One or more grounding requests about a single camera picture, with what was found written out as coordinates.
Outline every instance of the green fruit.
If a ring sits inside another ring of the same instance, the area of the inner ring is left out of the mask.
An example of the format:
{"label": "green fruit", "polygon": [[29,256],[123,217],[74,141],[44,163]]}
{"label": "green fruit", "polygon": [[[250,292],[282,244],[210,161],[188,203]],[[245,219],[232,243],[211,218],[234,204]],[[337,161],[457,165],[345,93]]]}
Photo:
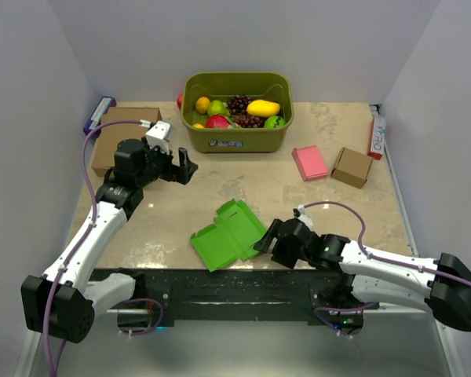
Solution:
{"label": "green fruit", "polygon": [[286,121],[281,116],[271,116],[265,121],[264,128],[281,128],[286,124]]}
{"label": "green fruit", "polygon": [[226,115],[230,116],[230,111],[219,100],[211,101],[207,108],[207,115]]}

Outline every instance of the cable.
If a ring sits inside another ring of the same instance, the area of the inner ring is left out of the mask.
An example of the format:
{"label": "cable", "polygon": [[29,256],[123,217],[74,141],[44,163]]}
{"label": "cable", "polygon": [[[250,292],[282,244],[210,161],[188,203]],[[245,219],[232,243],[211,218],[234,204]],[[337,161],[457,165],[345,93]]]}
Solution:
{"label": "cable", "polygon": [[[343,203],[340,203],[340,202],[331,202],[331,201],[328,201],[328,200],[322,200],[322,201],[319,201],[319,202],[313,202],[313,203],[309,203],[309,204],[305,204],[304,205],[304,208],[310,208],[310,207],[314,207],[314,206],[321,206],[321,205],[324,205],[324,204],[333,204],[335,206],[339,206],[339,207],[342,207],[342,208],[345,208],[346,210],[348,210],[349,212],[351,212],[352,214],[354,214],[358,220],[360,220],[360,223],[361,223],[361,231],[360,231],[360,234],[358,235],[358,247],[360,248],[360,250],[363,252],[363,254],[365,254],[367,256],[368,259],[374,259],[375,261],[379,261],[379,262],[384,262],[384,263],[388,263],[390,265],[398,265],[398,266],[401,266],[401,267],[406,267],[406,268],[409,268],[409,269],[415,269],[417,271],[419,271],[419,266],[417,265],[412,265],[411,263],[406,263],[406,262],[400,262],[400,261],[394,261],[392,259],[389,259],[389,258],[383,258],[383,257],[380,257],[378,255],[374,255],[373,253],[369,252],[365,246],[363,245],[363,236],[364,236],[364,233],[367,231],[367,224],[365,223],[365,221],[363,220],[363,218],[361,217],[361,215],[359,214],[359,212],[357,212],[356,210],[352,209],[351,207],[349,207],[348,205],[346,204],[343,204]],[[453,280],[453,281],[457,281],[458,283],[460,284],[464,284],[468,287],[471,287],[471,282],[466,280],[466,279],[462,279],[461,277],[457,277],[455,275],[452,275],[450,273],[444,273],[443,271],[436,271],[434,269],[428,269],[427,267],[422,267],[421,268],[421,271],[425,271],[427,273],[432,273],[434,275],[437,275],[437,276],[442,276],[442,277],[446,277],[450,280]],[[330,328],[333,328],[335,331],[337,331],[338,329],[333,326],[333,324],[331,324],[330,322],[328,322],[327,320],[325,320],[324,318],[322,318],[317,312],[319,311],[324,311],[324,310],[331,310],[331,311],[335,311],[335,312],[353,312],[353,311],[360,311],[359,308],[351,308],[351,309],[335,309],[335,308],[316,308],[314,309],[314,314],[322,321],[324,322],[326,325],[328,325],[328,327]],[[340,334],[343,334],[343,335],[347,335],[347,333],[345,333],[344,331],[340,330],[339,331]]]}
{"label": "cable", "polygon": [[160,322],[162,321],[162,317],[164,316],[164,308],[162,307],[162,305],[160,305],[159,302],[157,302],[153,298],[133,298],[131,300],[123,301],[121,303],[122,304],[135,304],[137,302],[147,302],[147,303],[152,303],[155,306],[157,306],[159,308],[159,319],[155,322],[153,326],[148,326],[143,331],[124,330],[122,331],[124,334],[129,334],[131,336],[150,334],[152,331],[154,331],[157,328],[157,326],[159,326]]}
{"label": "cable", "polygon": [[[49,290],[49,295],[47,296],[47,302],[46,302],[46,309],[44,311],[44,319],[42,323],[42,332],[43,332],[43,342],[44,342],[44,356],[46,358],[47,366],[49,368],[49,374],[51,377],[55,377],[57,374],[57,368],[54,365],[53,362],[53,356],[51,354],[50,350],[50,340],[49,340],[49,318],[50,318],[50,310],[53,305],[53,299],[54,295],[56,293],[56,288],[57,285],[59,284],[61,277],[64,274],[65,269],[68,267],[68,264],[70,263],[70,260],[73,258],[77,250],[80,248],[80,246],[83,244],[83,242],[87,239],[89,234],[91,233],[91,230],[93,230],[93,223],[97,219],[97,202],[96,202],[96,196],[94,194],[94,188],[93,185],[90,182],[89,175],[87,174],[87,167],[86,167],[86,149],[87,149],[87,144],[89,143],[89,140],[91,137],[101,130],[102,128],[112,126],[114,124],[123,124],[123,123],[131,123],[131,124],[141,124],[141,121],[139,120],[117,120],[114,122],[108,122],[108,123],[103,123],[100,124],[99,126],[94,127],[86,136],[84,139],[84,142],[82,144],[82,175],[84,177],[84,181],[86,182],[87,188],[89,189],[89,196],[91,198],[91,208],[92,208],[92,215],[91,215],[91,225],[89,225],[86,229],[86,231],[82,234],[78,242],[73,246],[71,251],[68,253],[67,257],[64,259],[62,265],[60,266],[60,269],[58,270],[58,273],[56,277],[54,278],[53,284],[51,285],[51,288]],[[64,345],[60,348],[60,351],[62,352],[64,348]]]}
{"label": "cable", "polygon": [[339,312],[339,313],[348,313],[348,312],[363,312],[366,309],[371,309],[375,306],[378,306],[377,302],[370,302],[363,306],[358,306],[357,308],[350,308],[350,309],[339,309],[339,308],[328,308],[326,306],[321,306],[319,308],[314,309],[314,314],[318,317],[321,322],[323,322],[326,326],[331,328],[333,331],[336,331],[339,335],[342,334],[344,336],[351,336],[347,332],[343,331],[340,328],[336,328],[329,320],[325,319],[319,312],[328,311],[328,312]]}
{"label": "cable", "polygon": [[66,340],[61,343],[59,350],[57,351],[57,361],[56,361],[56,373],[60,367],[61,355],[63,354],[64,347],[66,346]]}

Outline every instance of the brown cardboard box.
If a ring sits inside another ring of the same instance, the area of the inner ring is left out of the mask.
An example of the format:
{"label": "brown cardboard box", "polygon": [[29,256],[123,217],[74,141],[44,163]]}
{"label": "brown cardboard box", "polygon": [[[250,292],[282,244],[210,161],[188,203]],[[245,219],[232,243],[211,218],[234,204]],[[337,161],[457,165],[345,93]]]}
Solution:
{"label": "brown cardboard box", "polygon": [[370,156],[342,148],[331,171],[331,177],[361,189],[368,180],[372,161]]}
{"label": "brown cardboard box", "polygon": [[[108,112],[101,117],[101,123],[113,122],[115,120],[148,120],[156,123],[162,120],[158,108],[109,108]],[[91,167],[94,173],[103,177],[108,169],[114,166],[114,153],[117,144],[125,139],[141,139],[148,128],[138,124],[117,124],[108,126],[101,130],[101,135],[94,147],[94,156]]]}

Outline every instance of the pink box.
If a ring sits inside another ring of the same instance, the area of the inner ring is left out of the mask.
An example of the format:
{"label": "pink box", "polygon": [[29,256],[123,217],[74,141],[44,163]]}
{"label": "pink box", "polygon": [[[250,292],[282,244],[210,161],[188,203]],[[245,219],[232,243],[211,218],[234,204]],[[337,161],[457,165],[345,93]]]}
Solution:
{"label": "pink box", "polygon": [[295,148],[291,155],[297,163],[301,178],[304,181],[326,177],[329,174],[317,146]]}

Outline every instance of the unfolded green box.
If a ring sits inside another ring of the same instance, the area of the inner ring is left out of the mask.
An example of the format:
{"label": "unfolded green box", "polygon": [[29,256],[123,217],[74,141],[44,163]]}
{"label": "unfolded green box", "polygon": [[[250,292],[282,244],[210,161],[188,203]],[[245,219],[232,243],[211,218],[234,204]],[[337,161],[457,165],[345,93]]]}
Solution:
{"label": "unfolded green box", "polygon": [[228,201],[217,210],[214,224],[192,234],[190,240],[209,271],[221,269],[237,258],[258,255],[253,245],[265,227],[243,200]]}
{"label": "unfolded green box", "polygon": [[[286,121],[282,128],[198,129],[193,124],[206,124],[207,115],[195,110],[200,97],[228,102],[236,94],[253,99],[277,102]],[[202,153],[275,152],[283,144],[293,121],[293,101],[288,80],[272,72],[206,72],[193,75],[186,83],[181,106],[181,121],[195,149]]]}

